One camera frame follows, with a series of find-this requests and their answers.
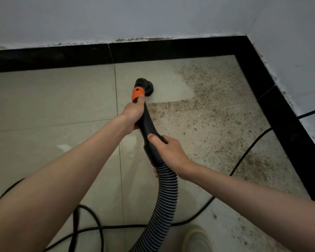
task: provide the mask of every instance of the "person's left hand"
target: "person's left hand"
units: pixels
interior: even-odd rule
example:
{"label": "person's left hand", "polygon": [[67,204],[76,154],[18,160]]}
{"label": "person's left hand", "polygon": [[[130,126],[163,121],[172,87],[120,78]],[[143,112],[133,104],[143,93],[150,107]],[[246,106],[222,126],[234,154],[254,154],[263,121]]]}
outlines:
{"label": "person's left hand", "polygon": [[125,109],[123,110],[122,114],[120,115],[126,117],[129,125],[129,133],[131,133],[135,129],[138,129],[135,123],[139,120],[139,118],[141,118],[143,114],[144,103],[145,96],[140,95],[138,97],[137,103],[134,102],[128,103]]}

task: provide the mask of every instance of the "orange plastic part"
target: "orange plastic part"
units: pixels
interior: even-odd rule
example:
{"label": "orange plastic part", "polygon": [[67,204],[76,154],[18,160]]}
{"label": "orange plastic part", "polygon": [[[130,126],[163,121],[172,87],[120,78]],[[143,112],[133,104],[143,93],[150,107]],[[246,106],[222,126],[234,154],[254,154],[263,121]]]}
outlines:
{"label": "orange plastic part", "polygon": [[135,87],[132,92],[132,101],[140,95],[145,95],[145,90],[142,87]]}

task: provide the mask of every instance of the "white wall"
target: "white wall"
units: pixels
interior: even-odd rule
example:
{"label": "white wall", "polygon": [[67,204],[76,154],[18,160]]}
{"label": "white wall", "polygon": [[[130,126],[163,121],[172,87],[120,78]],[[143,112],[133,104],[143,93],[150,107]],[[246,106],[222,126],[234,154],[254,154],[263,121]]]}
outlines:
{"label": "white wall", "polygon": [[[249,33],[297,115],[315,109],[315,0],[272,0]],[[315,141],[315,115],[302,124]]]}
{"label": "white wall", "polygon": [[267,0],[0,0],[0,49],[245,34]]}

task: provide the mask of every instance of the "vacuum cleaner hose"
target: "vacuum cleaner hose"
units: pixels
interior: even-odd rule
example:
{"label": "vacuum cleaner hose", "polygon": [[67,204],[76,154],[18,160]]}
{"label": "vacuum cleaner hose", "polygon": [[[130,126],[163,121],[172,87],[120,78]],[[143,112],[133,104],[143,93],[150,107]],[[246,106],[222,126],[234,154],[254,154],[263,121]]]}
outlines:
{"label": "vacuum cleaner hose", "polygon": [[[135,82],[132,101],[137,102],[140,94],[149,96],[152,92],[151,82],[140,78]],[[139,126],[144,139],[143,148],[159,175],[159,193],[151,219],[130,252],[155,252],[162,245],[174,218],[178,195],[177,176],[164,163],[157,149],[147,138],[147,135],[152,133],[167,144],[166,140],[156,131],[146,103],[144,104],[143,115],[136,124]]]}

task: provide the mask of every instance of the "person's right hand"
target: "person's right hand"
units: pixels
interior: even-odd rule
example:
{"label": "person's right hand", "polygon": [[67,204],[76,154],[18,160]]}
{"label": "person's right hand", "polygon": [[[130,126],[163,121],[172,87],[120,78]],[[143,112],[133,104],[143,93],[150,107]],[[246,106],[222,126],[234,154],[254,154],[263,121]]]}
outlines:
{"label": "person's right hand", "polygon": [[[168,144],[162,142],[162,140],[154,134],[149,134],[147,136],[149,142],[158,150],[165,164],[180,176],[180,178],[188,179],[194,162],[187,157],[178,140],[166,135],[163,135],[163,137]],[[154,172],[155,176],[158,177],[156,168],[154,168]]]}

